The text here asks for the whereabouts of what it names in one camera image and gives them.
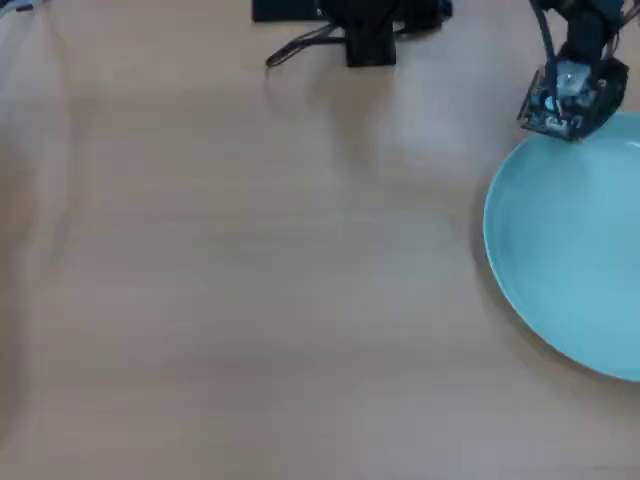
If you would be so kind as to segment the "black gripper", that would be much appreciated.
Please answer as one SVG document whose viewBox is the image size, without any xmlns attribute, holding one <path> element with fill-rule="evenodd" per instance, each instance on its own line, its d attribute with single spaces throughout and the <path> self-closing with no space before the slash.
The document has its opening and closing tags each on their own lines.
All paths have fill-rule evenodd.
<svg viewBox="0 0 640 480">
<path fill-rule="evenodd" d="M 603 10 L 559 11 L 567 22 L 566 40 L 557 53 L 559 61 L 597 64 L 606 43 L 620 26 L 620 12 Z M 602 127 L 619 109 L 625 96 L 629 67 L 611 57 L 602 60 L 590 76 L 579 106 L 583 139 Z"/>
</svg>

